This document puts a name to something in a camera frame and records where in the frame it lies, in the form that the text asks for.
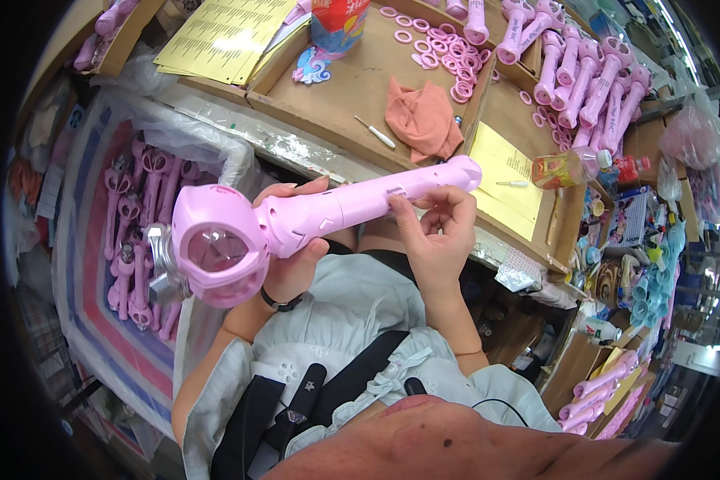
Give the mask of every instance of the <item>instruction sheet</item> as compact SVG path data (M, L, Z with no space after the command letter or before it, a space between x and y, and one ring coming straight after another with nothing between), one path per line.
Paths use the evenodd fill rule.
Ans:
M478 208L530 241L541 205L541 188L530 178L530 160L480 122L469 156L483 169L483 181L472 192ZM526 181L528 186L497 182Z

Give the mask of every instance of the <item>silver plastic part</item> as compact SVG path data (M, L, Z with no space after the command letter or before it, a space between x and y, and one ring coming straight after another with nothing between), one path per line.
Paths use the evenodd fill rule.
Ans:
M173 257L171 228L153 224L146 228L146 239L152 249L155 275L150 280L150 301L166 305L192 296L188 279L179 272Z

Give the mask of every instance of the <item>plastic bottle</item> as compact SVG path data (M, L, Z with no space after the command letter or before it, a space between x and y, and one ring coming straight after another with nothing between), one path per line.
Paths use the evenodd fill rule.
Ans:
M613 163L608 150L595 152L586 145L534 159L532 174L537 187L552 190L594 180L600 168Z
M621 329L611 322L588 316L579 323L579 331L597 340L617 341L621 338Z

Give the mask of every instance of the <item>black strap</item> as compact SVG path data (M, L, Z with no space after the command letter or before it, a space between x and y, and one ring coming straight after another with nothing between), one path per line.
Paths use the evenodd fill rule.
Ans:
M355 400L365 391L368 382L387 368L389 356L406 336L408 332L389 330L376 337L354 360L323 386L312 414L306 421L296 426L292 436L297 436L316 425L330 426L333 411L340 405ZM280 449L284 445L288 433L288 422L282 416L282 412L278 414L276 424L264 434L264 441L275 449Z
M213 453L212 480L247 478L245 472L251 466L262 434L285 389L285 383L258 375L253 377L226 424L219 447Z

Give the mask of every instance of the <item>orange cloth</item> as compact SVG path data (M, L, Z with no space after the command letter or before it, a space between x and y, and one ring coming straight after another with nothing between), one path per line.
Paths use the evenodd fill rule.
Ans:
M390 77L384 120L411 147L413 163L432 155L450 158L464 141L445 90L429 80L423 89L413 90Z

